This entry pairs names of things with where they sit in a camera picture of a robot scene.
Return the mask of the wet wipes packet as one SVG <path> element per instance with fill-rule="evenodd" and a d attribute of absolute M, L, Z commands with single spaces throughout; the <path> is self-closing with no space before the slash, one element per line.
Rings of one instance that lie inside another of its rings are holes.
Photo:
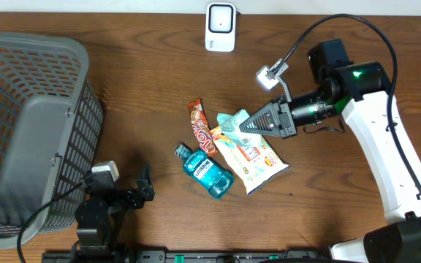
<path fill-rule="evenodd" d="M 290 168 L 260 136 L 259 146 L 240 146 L 234 143 L 217 126 L 211 135 L 218 151 L 233 172 L 243 181 L 246 194 L 251 195 L 265 183 Z"/>

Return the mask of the light blue wipes packet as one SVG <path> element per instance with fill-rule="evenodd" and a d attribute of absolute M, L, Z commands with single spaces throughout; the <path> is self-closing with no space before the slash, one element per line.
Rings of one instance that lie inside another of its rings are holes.
<path fill-rule="evenodd" d="M 240 130 L 240 125 L 248 118 L 249 114 L 246 110 L 241 109 L 234 115 L 219 113 L 217 115 L 217 122 L 221 128 L 221 133 L 236 145 L 259 147 L 262 142 L 262 136 L 260 134 L 250 134 Z"/>

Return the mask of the blue Listerine mouthwash bottle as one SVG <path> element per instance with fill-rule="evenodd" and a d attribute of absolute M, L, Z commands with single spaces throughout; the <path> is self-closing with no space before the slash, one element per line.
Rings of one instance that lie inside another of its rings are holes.
<path fill-rule="evenodd" d="M 202 150 L 192 151 L 184 144 L 174 153 L 183 161 L 183 171 L 196 180 L 214 199 L 221 199 L 232 187 L 234 177 Z"/>

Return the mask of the orange Top snack bar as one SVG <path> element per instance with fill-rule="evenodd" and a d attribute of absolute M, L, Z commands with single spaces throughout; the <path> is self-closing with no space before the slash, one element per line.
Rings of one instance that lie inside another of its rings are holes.
<path fill-rule="evenodd" d="M 208 156 L 212 157 L 218 153 L 218 150 L 210 133 L 208 119 L 206 118 L 202 107 L 202 100 L 197 99 L 194 102 L 188 103 L 187 109 L 189 111 L 191 127 L 194 136 L 199 143 L 200 149 Z"/>

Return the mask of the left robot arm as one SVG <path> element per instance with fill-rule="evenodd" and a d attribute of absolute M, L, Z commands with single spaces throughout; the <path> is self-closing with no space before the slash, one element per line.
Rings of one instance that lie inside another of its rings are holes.
<path fill-rule="evenodd" d="M 75 211 L 78 241 L 72 246 L 71 262 L 134 262 L 134 253 L 118 244 L 125 216 L 152 201 L 155 191 L 151 168 L 146 164 L 134 179 L 135 188 L 119 189 L 114 161 L 104 161 L 87 171 L 82 180 L 89 198 Z"/>

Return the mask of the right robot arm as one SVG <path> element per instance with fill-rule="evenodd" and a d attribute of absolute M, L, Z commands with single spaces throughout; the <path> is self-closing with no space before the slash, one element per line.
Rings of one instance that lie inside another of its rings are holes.
<path fill-rule="evenodd" d="M 403 127 L 381 64 L 353 63 L 339 39 L 308 52 L 318 89 L 274 99 L 240 125 L 245 133 L 288 138 L 299 128 L 340 116 L 354 132 L 382 198 L 387 225 L 332 245 L 350 262 L 421 262 L 421 162 Z"/>

